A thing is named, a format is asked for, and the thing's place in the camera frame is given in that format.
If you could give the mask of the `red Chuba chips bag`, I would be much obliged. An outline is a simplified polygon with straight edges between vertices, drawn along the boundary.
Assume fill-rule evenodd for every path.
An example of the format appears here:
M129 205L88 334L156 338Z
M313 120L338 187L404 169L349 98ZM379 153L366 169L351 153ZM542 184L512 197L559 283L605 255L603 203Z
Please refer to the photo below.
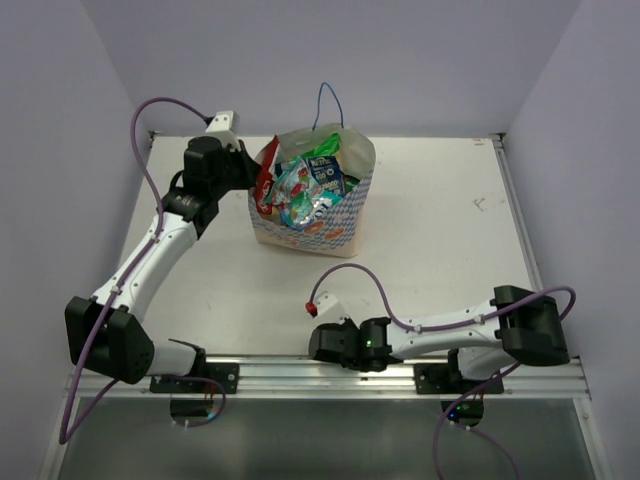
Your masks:
M268 197L276 179L275 165L279 149L279 138L274 136L271 141L260 150L255 158L255 161L260 166L260 171L257 176L253 198L257 212L263 216L270 216L272 214L273 206L268 200Z

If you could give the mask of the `Fox's candy packet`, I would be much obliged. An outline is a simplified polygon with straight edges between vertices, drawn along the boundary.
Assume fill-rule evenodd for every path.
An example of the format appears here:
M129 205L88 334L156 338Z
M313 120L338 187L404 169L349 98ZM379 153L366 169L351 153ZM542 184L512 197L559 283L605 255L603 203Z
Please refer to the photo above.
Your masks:
M291 162L276 179L268 197L281 222L295 230L307 228L343 199L319 185L306 159L299 156Z

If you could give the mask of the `checkered paper bag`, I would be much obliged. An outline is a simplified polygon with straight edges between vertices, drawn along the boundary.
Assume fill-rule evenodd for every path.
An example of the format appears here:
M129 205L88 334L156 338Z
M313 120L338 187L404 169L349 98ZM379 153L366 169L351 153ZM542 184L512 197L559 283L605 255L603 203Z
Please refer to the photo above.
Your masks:
M340 150L334 156L344 175L346 195L319 220L303 230L295 230L281 222L275 207L270 216L257 212L253 198L255 184L249 193L248 209L258 242L334 257L349 258L357 253L361 216L373 179L376 151L366 136L347 125L341 101L329 83L323 82L319 87L310 127L275 135L280 141L275 175L277 179L291 162L332 133L338 133L341 139Z

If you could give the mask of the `blue snack packet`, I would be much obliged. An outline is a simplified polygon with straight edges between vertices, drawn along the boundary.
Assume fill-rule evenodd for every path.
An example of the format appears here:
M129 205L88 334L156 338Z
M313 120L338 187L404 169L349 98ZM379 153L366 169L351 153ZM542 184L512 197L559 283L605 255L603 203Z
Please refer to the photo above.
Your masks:
M333 195L344 197L344 175L336 156L319 156L306 159L311 175L319 185Z

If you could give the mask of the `green Chuba cassava chips bag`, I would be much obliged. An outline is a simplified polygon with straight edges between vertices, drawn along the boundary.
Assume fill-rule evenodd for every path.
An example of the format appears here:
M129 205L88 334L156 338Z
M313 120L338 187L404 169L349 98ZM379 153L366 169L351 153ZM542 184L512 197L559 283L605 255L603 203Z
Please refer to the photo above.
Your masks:
M322 143L313 149L303 153L302 158L316 158L334 156L341 146L341 139L338 133L332 133Z

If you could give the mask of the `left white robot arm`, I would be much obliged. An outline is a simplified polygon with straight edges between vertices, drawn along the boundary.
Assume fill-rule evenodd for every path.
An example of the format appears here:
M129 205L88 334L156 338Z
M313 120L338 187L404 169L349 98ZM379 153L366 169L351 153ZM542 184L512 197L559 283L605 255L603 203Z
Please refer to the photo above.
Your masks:
M233 133L192 138L183 168L161 199L161 210L125 263L90 297L65 308L72 363L127 384L146 376L172 376L185 392L208 379L203 348L152 340L143 328L158 289L179 259L201 238L230 191L249 190L260 172Z

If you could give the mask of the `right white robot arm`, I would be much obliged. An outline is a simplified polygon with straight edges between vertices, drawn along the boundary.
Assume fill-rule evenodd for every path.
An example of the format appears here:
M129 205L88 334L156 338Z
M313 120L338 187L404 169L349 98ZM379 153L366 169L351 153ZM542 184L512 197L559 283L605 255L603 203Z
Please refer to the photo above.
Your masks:
M448 355L445 379L468 392L480 381L515 364L555 367L570 360L559 308L550 287L532 292L505 285L472 307L431 317L396 319L386 314L355 323L338 299L322 292L307 302L319 324L313 330L311 359L359 372L381 372L433 352Z

